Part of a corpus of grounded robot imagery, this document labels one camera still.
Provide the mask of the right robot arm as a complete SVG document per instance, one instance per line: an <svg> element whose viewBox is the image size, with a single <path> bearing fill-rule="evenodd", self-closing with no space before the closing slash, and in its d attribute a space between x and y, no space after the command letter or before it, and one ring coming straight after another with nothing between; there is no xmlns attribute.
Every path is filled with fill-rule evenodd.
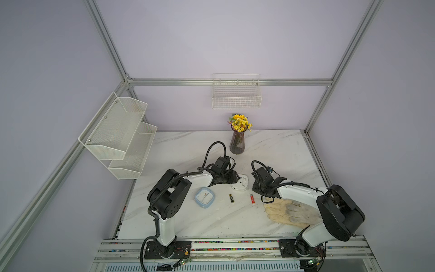
<svg viewBox="0 0 435 272"><path fill-rule="evenodd" d="M365 221L365 214L339 185L316 188L289 181L261 164L254 168L253 191L262 197L268 219L300 227L296 245L314 248L337 239L349 241Z"/></svg>

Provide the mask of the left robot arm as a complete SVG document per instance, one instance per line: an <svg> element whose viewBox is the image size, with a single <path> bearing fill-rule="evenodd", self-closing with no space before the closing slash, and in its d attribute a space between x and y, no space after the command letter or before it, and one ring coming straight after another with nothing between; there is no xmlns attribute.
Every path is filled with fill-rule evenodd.
<svg viewBox="0 0 435 272"><path fill-rule="evenodd" d="M215 200L215 194L210 187L244 182L242 176L234 170L231 161L231 157L221 156L214 164L203 164L194 172L179 173L174 169L166 171L147 196L150 204L148 214L154 217L156 227L156 235L152 239L157 245L168 248L176 242L172 218L182 207L193 180L201 181L205 185L194 195L195 203L203 209L210 207Z"/></svg>

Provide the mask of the light blue alarm clock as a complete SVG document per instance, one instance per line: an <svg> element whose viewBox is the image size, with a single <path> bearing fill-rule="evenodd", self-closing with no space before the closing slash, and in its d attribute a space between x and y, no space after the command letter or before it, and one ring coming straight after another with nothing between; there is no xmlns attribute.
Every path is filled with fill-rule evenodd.
<svg viewBox="0 0 435 272"><path fill-rule="evenodd" d="M197 191L194 200L199 207L207 209L213 204L215 200L215 194L209 188L202 187L199 191Z"/></svg>

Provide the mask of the dark glass vase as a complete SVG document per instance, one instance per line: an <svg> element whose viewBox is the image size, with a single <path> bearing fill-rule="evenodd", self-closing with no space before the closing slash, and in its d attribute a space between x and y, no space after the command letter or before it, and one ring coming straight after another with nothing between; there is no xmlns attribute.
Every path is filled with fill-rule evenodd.
<svg viewBox="0 0 435 272"><path fill-rule="evenodd" d="M234 128L233 135L230 143L230 151L232 154L240 155L245 151L245 132L238 131Z"/></svg>

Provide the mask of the cream work glove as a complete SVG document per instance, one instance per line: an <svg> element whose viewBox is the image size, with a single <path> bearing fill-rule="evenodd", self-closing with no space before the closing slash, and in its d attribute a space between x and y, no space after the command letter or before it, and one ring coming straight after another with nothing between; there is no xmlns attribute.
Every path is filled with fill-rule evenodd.
<svg viewBox="0 0 435 272"><path fill-rule="evenodd" d="M275 223L300 227L302 229L322 222L319 211L306 204L291 199L274 199L264 204L268 219Z"/></svg>

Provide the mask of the yellow flower bouquet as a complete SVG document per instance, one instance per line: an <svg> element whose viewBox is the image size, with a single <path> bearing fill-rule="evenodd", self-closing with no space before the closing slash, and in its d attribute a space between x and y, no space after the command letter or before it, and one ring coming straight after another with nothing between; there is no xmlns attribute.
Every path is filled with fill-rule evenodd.
<svg viewBox="0 0 435 272"><path fill-rule="evenodd" d="M233 114L228 121L231 129L238 133L243 133L246 131L251 131L252 124L249 122L248 118L243 114Z"/></svg>

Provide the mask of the white two-tier mesh shelf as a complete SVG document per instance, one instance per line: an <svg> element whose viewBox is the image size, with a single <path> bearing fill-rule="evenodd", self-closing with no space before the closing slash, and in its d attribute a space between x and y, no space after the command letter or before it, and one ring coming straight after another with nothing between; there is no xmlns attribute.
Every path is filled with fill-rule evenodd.
<svg viewBox="0 0 435 272"><path fill-rule="evenodd" d="M145 121L147 103L112 93L78 137L118 180L136 180L145 167L157 126Z"/></svg>

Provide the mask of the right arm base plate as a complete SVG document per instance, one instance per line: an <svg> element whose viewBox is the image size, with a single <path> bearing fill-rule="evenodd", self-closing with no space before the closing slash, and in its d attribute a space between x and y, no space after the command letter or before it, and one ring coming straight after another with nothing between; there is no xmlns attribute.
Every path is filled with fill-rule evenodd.
<svg viewBox="0 0 435 272"><path fill-rule="evenodd" d="M280 239L278 244L282 257L325 257L325 251L321 244L311 247L306 242L297 239Z"/></svg>

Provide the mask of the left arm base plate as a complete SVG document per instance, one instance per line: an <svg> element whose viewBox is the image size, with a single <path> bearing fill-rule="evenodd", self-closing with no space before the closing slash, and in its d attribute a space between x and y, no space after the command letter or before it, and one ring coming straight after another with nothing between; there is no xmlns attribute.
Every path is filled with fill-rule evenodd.
<svg viewBox="0 0 435 272"><path fill-rule="evenodd" d="M190 255L191 244L192 242L188 240L175 239L168 246L163 246L156 240L150 240L144 249L143 258L145 260L178 260Z"/></svg>

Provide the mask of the aluminium frame profile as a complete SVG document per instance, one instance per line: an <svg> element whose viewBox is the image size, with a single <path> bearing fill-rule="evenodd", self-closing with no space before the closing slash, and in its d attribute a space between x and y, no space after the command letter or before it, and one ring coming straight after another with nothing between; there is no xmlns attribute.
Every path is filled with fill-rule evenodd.
<svg viewBox="0 0 435 272"><path fill-rule="evenodd" d="M330 179L325 171L325 168L318 156L314 144L309 136L310 131L313 129L314 124L323 111L328 99L335 90L340 78L342 77L347 65L356 52L361 43L363 36L366 34L367 29L374 20L378 10L382 6L382 1L371 1L366 12L364 13L352 39L336 68L331 79L259 79L255 82L252 79L235 79L225 78L218 81L220 86L235 87L239 89L242 86L324 86L325 92L316 106L312 117L310 118L307 127L302 131L308 149L316 163L318 170L324 180L329 185ZM135 95L132 90L134 86L212 86L214 81L212 79L151 79L151 78L128 78L124 66L121 64L119 55L113 44L113 40L109 35L106 24L104 23L102 14L96 1L85 1L86 8L105 44L110 57L115 63L117 69L121 74L121 82L115 89L116 94L122 94L128 90L131 95ZM36 221L40 218L49 202L54 198L57 191L63 185L66 175L70 172L75 162L78 160L80 154L85 149L85 146L76 141L72 148L65 155L61 163L55 168L53 173L47 179L43 187L39 190L34 199L26 207L25 211L21 214L19 219L13 225L11 230L7 233L1 242L1 269L4 270L9 262L15 257L16 253L26 241L29 233L33 229Z"/></svg>

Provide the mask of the aluminium front rail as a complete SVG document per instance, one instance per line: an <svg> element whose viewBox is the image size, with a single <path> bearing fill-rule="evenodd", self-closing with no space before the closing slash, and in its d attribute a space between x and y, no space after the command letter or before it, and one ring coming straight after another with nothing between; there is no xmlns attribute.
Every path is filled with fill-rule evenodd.
<svg viewBox="0 0 435 272"><path fill-rule="evenodd" d="M104 240L92 272L379 272L365 237L331 240L306 257L291 253L290 240L278 238L189 239L170 259L141 252L141 240Z"/></svg>

